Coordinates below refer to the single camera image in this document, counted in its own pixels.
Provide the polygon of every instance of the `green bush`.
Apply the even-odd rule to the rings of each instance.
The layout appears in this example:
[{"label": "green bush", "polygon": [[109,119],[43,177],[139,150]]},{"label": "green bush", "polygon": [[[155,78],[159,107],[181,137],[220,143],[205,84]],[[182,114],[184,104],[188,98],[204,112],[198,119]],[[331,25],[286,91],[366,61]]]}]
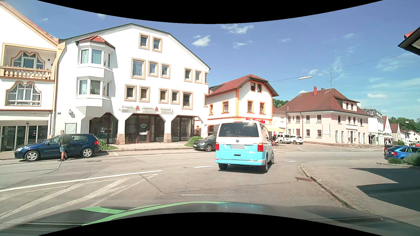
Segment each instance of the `green bush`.
[{"label": "green bush", "polygon": [[390,163],[390,164],[402,164],[403,161],[399,158],[391,157],[391,158],[388,159],[388,163]]},{"label": "green bush", "polygon": [[114,149],[118,149],[115,146],[106,144],[106,142],[103,141],[103,140],[99,140],[99,147],[101,147],[101,150],[114,150]]},{"label": "green bush", "polygon": [[188,142],[186,144],[184,144],[184,146],[187,147],[192,147],[192,145],[194,144],[195,141],[203,139],[201,136],[193,136],[191,137]]},{"label": "green bush", "polygon": [[403,159],[404,163],[412,166],[420,166],[420,154],[413,154]]}]

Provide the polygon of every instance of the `blue car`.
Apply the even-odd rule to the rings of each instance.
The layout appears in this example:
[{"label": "blue car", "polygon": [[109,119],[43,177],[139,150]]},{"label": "blue car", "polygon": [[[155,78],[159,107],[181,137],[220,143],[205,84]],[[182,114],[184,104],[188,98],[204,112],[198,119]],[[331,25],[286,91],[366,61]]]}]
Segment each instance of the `blue car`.
[{"label": "blue car", "polygon": [[[67,146],[68,156],[91,157],[101,151],[99,139],[93,134],[69,134],[70,143]],[[45,157],[61,157],[58,146],[58,136],[40,143],[24,145],[15,150],[15,158],[26,161],[36,161]]]},{"label": "blue car", "polygon": [[420,154],[420,147],[393,146],[385,150],[385,159],[388,160],[391,157],[404,159],[406,156],[416,153]]}]

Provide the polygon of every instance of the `sidewalk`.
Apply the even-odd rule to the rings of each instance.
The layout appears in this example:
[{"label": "sidewalk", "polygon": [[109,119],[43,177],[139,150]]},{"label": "sidewalk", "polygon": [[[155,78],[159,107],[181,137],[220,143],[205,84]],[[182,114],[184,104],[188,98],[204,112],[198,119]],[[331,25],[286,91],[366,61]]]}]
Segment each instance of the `sidewalk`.
[{"label": "sidewalk", "polygon": [[376,162],[385,160],[310,161],[301,169],[347,207],[420,226],[420,171]]}]

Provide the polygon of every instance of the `car hood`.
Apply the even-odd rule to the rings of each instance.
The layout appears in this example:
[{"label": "car hood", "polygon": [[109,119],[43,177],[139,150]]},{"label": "car hood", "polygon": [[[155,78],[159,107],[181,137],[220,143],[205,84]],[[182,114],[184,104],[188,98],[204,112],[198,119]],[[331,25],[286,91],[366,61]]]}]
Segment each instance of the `car hood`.
[{"label": "car hood", "polygon": [[178,217],[174,213],[189,212],[233,212],[245,214],[272,215],[301,220],[310,220],[383,236],[420,235],[420,228],[368,212],[331,206],[296,206],[252,204],[242,202],[178,202],[154,204],[142,207],[86,207],[78,210],[38,218],[0,231],[0,234],[41,235],[63,229],[102,223],[111,220],[148,215]]}]

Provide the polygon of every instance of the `road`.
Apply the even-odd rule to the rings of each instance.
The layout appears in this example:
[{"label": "road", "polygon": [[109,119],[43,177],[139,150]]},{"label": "road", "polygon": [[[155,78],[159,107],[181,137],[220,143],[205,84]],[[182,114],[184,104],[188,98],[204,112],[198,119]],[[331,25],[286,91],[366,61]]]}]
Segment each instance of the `road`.
[{"label": "road", "polygon": [[189,201],[341,206],[298,168],[312,160],[381,159],[383,150],[283,144],[268,173],[219,170],[214,152],[118,152],[65,162],[0,161],[0,230],[88,206],[139,207]]}]

